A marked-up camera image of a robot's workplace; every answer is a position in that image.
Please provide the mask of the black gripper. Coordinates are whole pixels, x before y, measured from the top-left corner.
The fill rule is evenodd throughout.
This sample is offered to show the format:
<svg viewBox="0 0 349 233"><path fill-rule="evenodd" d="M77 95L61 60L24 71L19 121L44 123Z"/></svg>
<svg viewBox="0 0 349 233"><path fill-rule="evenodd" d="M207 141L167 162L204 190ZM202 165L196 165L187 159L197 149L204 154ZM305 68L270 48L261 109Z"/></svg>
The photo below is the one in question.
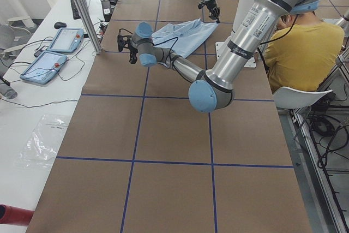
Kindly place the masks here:
<svg viewBox="0 0 349 233"><path fill-rule="evenodd" d="M130 59L129 59L129 63L130 64L136 64L137 62L137 53L138 53L138 49L136 47L133 46L133 44L130 42L128 44L128 48L130 50Z"/></svg>
<svg viewBox="0 0 349 233"><path fill-rule="evenodd" d="M204 1L202 0L198 4L198 8L202 9L203 7L207 7L209 11L209 17L214 20L216 23L220 23L220 8L217 6L216 0Z"/></svg>

